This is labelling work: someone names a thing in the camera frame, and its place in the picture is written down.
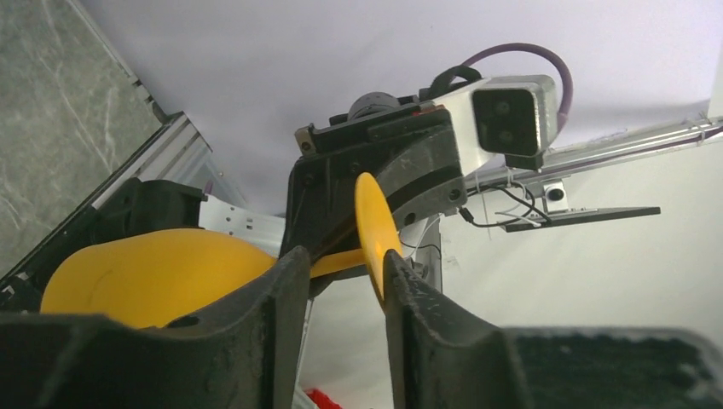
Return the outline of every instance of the camera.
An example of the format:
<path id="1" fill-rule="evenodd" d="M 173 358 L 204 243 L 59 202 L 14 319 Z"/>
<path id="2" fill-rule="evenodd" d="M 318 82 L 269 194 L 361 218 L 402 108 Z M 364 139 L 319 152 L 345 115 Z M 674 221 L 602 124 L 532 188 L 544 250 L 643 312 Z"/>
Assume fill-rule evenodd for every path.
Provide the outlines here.
<path id="1" fill-rule="evenodd" d="M 512 167 L 537 170 L 558 134 L 555 83 L 547 75 L 485 78 L 433 103 L 450 112 L 466 174 L 495 153 Z"/>

